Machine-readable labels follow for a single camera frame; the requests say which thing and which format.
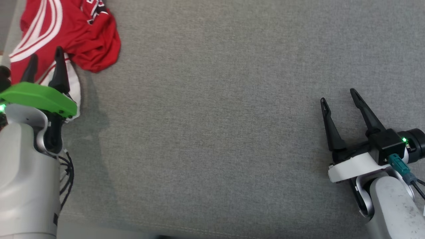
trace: teal connector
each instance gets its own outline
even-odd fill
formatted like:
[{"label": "teal connector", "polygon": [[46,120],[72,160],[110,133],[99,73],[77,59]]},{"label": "teal connector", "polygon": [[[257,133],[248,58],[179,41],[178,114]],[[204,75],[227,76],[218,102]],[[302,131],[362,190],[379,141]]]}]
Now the teal connector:
[{"label": "teal connector", "polygon": [[390,163],[391,167],[393,167],[393,169],[402,176],[404,182],[407,185],[412,185],[412,182],[416,182],[418,180],[416,176],[410,172],[409,167],[406,163],[403,162],[398,154],[390,155],[388,157],[388,162]]},{"label": "teal connector", "polygon": [[401,174],[401,176],[410,173],[409,167],[406,163],[403,162],[403,160],[400,158],[400,156],[398,156],[398,154],[390,155],[388,157],[388,162],[395,171]]}]

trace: black cable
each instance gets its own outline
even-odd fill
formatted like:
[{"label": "black cable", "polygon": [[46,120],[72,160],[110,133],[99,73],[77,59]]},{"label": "black cable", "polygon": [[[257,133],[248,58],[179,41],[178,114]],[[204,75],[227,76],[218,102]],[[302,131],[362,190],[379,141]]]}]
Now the black cable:
[{"label": "black cable", "polygon": [[69,164],[69,161],[68,161],[66,158],[64,158],[64,157],[62,157],[62,156],[58,156],[58,158],[62,159],[62,160],[63,160],[63,161],[65,161],[67,164]]},{"label": "black cable", "polygon": [[424,185],[424,186],[425,186],[425,182],[424,182],[424,181],[422,181],[422,180],[420,180],[420,179],[418,179],[418,183],[420,183],[420,184],[422,184],[422,185]]},{"label": "black cable", "polygon": [[69,183],[69,187],[68,187],[68,192],[66,193],[65,198],[63,199],[63,201],[60,205],[60,210],[62,210],[63,206],[65,205],[66,200],[68,199],[68,196],[71,193],[72,186],[74,185],[74,164],[72,163],[71,156],[69,156],[69,153],[68,153],[67,150],[65,150],[65,154],[69,159],[69,167],[71,168],[67,184],[68,184],[68,182],[70,182],[70,183]]},{"label": "black cable", "polygon": [[415,187],[416,191],[418,191],[419,195],[421,195],[421,197],[425,200],[425,194],[422,192],[419,186],[414,181],[412,181],[411,183]]},{"label": "black cable", "polygon": [[69,176],[68,180],[66,181],[65,185],[63,186],[63,188],[60,190],[59,195],[62,195],[63,192],[65,192],[66,188],[68,187],[68,185],[71,183],[70,182],[70,178],[71,176]]},{"label": "black cable", "polygon": [[59,180],[59,182],[62,182],[64,179],[65,179],[65,177],[67,176],[67,175],[69,175],[69,170],[68,169],[65,169],[65,174],[62,176],[62,178]]}]

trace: gray fabric surface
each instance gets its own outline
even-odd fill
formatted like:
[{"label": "gray fabric surface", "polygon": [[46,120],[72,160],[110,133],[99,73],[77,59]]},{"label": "gray fabric surface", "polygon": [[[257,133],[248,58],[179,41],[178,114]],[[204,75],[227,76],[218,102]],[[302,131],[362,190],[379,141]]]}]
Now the gray fabric surface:
[{"label": "gray fabric surface", "polygon": [[[76,170],[61,220],[172,235],[367,238],[331,154],[365,140],[354,87],[387,127],[425,130],[423,1],[108,0],[117,64],[78,69]],[[19,39],[18,2],[7,51]],[[425,162],[412,165],[425,178]],[[417,200],[423,207],[423,201]]]}]

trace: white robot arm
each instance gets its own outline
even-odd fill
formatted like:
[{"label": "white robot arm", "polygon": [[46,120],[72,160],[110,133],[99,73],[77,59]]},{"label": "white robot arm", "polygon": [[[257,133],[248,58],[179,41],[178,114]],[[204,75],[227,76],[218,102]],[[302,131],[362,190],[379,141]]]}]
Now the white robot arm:
[{"label": "white robot arm", "polygon": [[[59,200],[61,127],[77,107],[66,96],[69,83],[60,47],[55,60],[49,86],[34,84],[37,56],[33,55],[21,83],[0,93],[8,121],[0,131],[0,239],[56,238],[63,206]],[[67,187],[69,195],[72,182]]]},{"label": "white robot arm", "polygon": [[425,219],[414,203],[413,185],[424,196],[407,163],[425,157],[425,134],[419,129],[396,133],[385,129],[356,90],[351,96],[362,112],[368,141],[347,147],[331,118],[324,98],[323,120],[333,163],[328,175],[332,182],[347,181],[371,239],[423,239]]}]

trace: red jersey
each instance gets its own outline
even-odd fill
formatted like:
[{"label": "red jersey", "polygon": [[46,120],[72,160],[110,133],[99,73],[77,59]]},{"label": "red jersey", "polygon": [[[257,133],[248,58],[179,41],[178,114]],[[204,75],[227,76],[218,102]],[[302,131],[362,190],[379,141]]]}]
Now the red jersey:
[{"label": "red jersey", "polygon": [[116,22],[102,0],[27,0],[20,22],[23,37],[9,55],[12,84],[18,83],[30,56],[37,54],[36,82],[42,82],[61,46],[71,61],[91,72],[118,58]]}]

